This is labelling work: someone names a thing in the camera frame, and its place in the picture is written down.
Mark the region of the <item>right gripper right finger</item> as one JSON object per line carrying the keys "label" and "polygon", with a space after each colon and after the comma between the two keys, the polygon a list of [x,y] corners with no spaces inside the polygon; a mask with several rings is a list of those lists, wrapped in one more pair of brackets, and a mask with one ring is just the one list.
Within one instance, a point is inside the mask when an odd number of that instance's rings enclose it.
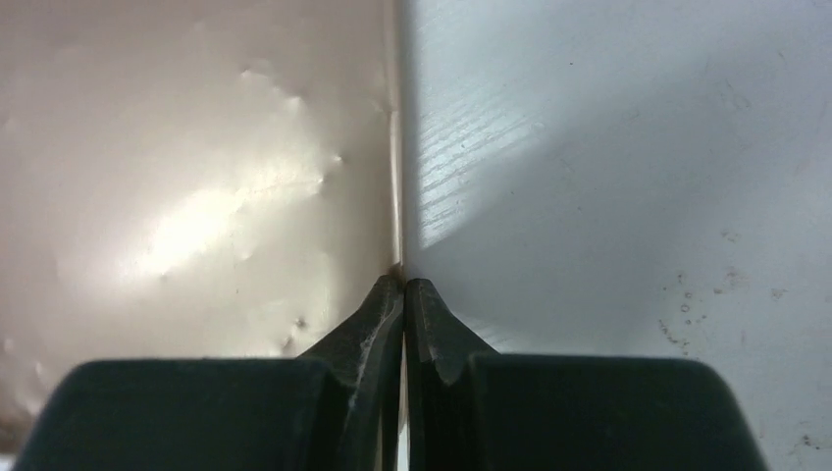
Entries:
{"label": "right gripper right finger", "polygon": [[404,294],[413,470],[762,470],[722,378],[674,358],[505,354]]}

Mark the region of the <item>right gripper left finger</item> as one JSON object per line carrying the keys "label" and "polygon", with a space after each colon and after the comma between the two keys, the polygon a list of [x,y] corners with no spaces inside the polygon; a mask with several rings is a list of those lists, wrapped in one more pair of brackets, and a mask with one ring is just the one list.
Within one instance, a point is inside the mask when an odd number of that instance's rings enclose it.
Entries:
{"label": "right gripper left finger", "polygon": [[293,359],[136,359],[75,368],[18,470],[392,470],[403,294],[378,278]]}

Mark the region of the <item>brown box lid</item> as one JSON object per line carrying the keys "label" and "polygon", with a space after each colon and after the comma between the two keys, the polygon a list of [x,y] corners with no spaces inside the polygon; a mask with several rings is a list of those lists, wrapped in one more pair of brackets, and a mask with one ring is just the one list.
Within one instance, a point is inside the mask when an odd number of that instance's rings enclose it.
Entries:
{"label": "brown box lid", "polygon": [[394,1],[1,5],[1,451],[75,366],[293,356],[399,261]]}

